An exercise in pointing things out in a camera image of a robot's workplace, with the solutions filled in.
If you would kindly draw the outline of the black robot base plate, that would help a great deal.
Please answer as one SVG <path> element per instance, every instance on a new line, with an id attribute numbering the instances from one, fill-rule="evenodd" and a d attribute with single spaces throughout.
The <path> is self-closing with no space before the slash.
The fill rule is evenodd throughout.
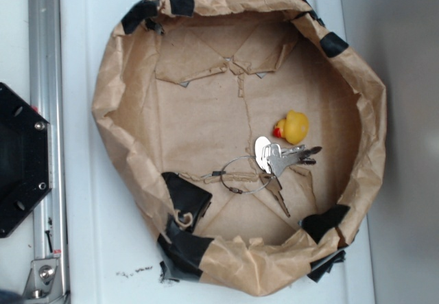
<path id="1" fill-rule="evenodd" d="M 50 191 L 49 123 L 1 83 L 1 237 Z"/>

